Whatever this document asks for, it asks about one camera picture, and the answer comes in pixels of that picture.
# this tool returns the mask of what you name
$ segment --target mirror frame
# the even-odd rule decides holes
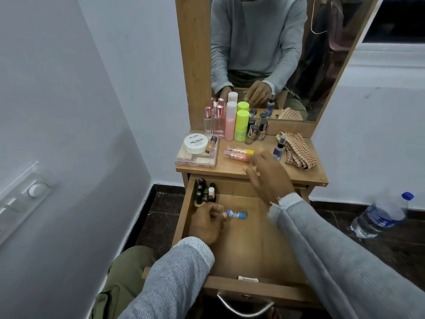
[[[210,46],[210,0],[175,0],[178,33],[182,50],[184,81],[189,110],[190,128],[204,129],[204,108],[211,101],[211,46]],[[347,58],[315,122],[269,119],[267,134],[281,131],[300,133],[310,138],[325,111],[345,67],[372,15],[378,0],[371,0],[362,25],[348,52]]]

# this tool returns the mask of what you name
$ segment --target folded cloth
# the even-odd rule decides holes
[[[305,144],[301,134],[279,132],[276,138],[284,135],[285,141],[285,162],[294,165],[303,171],[310,170],[317,166],[315,156],[310,152],[307,144]]]
[[[282,112],[280,113],[278,119],[282,120],[297,120],[302,121],[303,117],[301,116],[301,113],[298,111],[295,111],[289,107],[284,108]]]

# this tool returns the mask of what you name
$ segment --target water bottle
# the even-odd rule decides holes
[[[357,237],[373,238],[381,231],[400,223],[407,214],[409,201],[414,198],[412,193],[402,193],[396,199],[378,198],[360,216],[351,223]]]

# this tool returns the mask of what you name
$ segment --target drawer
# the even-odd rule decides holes
[[[247,213],[244,220],[228,218],[220,238],[211,246],[215,264],[204,292],[232,300],[272,301],[286,307],[321,307],[284,235],[269,223],[268,206],[247,179],[191,174],[173,246],[188,236],[199,178],[215,183],[216,202],[225,209]],[[305,188],[297,188],[297,192],[306,195]],[[259,282],[238,280],[239,276]]]

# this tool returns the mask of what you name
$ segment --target hand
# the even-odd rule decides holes
[[[217,241],[226,217],[223,206],[213,202],[202,205],[192,215],[189,236],[198,237],[210,246]]]
[[[272,89],[270,86],[261,80],[257,80],[251,85],[243,100],[247,101],[252,106],[256,106],[268,101],[271,97]]]
[[[257,171],[248,167],[245,172],[251,180],[258,196],[266,203],[277,204],[280,198],[295,192],[291,179],[285,168],[270,152],[263,151],[248,158],[257,166]]]
[[[230,88],[230,86],[225,86],[221,89],[220,97],[223,98],[227,103],[227,100],[229,99],[229,93],[232,91],[233,90]]]

